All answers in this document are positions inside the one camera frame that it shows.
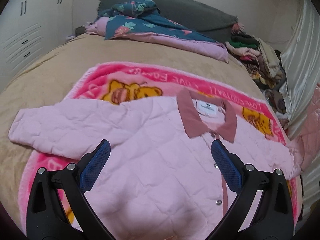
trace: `jacket collar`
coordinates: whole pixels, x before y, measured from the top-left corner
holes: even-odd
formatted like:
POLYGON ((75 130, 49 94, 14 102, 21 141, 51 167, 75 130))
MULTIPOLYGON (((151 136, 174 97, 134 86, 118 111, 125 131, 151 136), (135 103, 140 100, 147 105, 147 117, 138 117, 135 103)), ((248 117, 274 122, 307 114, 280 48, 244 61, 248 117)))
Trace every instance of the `jacket collar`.
POLYGON ((227 100, 207 97, 184 88, 177 95, 177 104, 185 132, 189 138, 199 136, 206 132, 216 132, 225 140, 233 143, 236 135, 237 117, 233 106, 227 100), (208 128, 201 120, 198 111, 193 105, 192 99, 201 100, 216 106, 222 106, 226 111, 224 124, 216 131, 208 128))

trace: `bed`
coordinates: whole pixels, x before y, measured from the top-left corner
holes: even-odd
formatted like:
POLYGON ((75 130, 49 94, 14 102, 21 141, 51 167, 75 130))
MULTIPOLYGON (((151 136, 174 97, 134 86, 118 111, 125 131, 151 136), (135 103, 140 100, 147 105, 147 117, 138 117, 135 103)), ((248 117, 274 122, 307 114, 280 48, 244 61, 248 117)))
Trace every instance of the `bed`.
MULTIPOLYGON (((31 147, 13 144, 8 131, 17 112, 60 102, 81 76, 96 64, 127 61, 171 67, 230 85, 251 97, 265 100, 242 66, 231 55, 229 63, 196 53, 129 40, 105 41, 82 34, 55 48, 16 76, 0 94, 0 201, 21 228, 18 189, 31 147)), ((302 195, 297 185, 298 195, 302 195)))

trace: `metal screw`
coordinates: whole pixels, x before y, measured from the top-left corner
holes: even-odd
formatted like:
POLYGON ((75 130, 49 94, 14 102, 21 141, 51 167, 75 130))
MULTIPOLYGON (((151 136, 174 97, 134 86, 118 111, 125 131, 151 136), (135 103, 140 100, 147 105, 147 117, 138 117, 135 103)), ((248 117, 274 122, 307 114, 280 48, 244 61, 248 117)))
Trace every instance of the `metal screw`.
POLYGON ((76 167, 76 165, 74 163, 69 163, 68 166, 67 166, 67 169, 69 171, 72 171, 72 170, 74 170, 75 167, 76 167))
POLYGON ((278 175, 282 175, 282 174, 283 174, 283 172, 281 171, 281 169, 276 169, 276 174, 278 174, 278 175))
POLYGON ((38 170, 38 173, 39 173, 39 174, 42 174, 42 173, 44 173, 44 171, 45 171, 45 168, 40 168, 40 169, 38 170))
POLYGON ((251 164, 247 164, 247 165, 245 166, 245 168, 246 168, 248 171, 253 171, 253 170, 254 170, 254 166, 251 165, 251 164))

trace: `white wardrobe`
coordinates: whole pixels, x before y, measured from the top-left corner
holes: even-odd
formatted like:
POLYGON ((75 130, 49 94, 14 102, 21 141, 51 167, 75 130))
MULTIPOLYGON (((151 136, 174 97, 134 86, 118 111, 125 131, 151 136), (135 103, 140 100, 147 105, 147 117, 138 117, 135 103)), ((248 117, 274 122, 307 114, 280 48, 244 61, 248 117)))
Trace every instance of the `white wardrobe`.
POLYGON ((0 92, 41 55, 64 44, 73 0, 10 0, 0 15, 0 92))

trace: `pink fleece blanket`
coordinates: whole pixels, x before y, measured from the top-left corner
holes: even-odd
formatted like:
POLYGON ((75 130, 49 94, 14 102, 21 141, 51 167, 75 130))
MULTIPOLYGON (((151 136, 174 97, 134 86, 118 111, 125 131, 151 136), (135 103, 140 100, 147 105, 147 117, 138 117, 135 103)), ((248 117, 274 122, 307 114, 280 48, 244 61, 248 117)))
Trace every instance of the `pink fleece blanket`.
MULTIPOLYGON (((284 131, 274 113, 270 111, 267 102, 251 98, 223 83, 167 67, 129 62, 99 64, 83 75, 65 99, 93 98, 118 105, 124 101, 148 96, 175 96, 183 87, 207 96, 227 99, 233 105, 236 114, 263 133, 267 139, 286 145, 287 139, 284 131)), ((36 151, 32 152, 19 187, 18 202, 24 230, 28 196, 36 171, 40 167, 46 167, 49 171, 63 169, 70 162, 77 161, 36 151)), ((296 178, 288 182, 295 223, 302 206, 299 180, 300 178, 296 178)), ((66 197, 62 191, 59 194, 68 218, 72 222, 74 216, 66 197)))

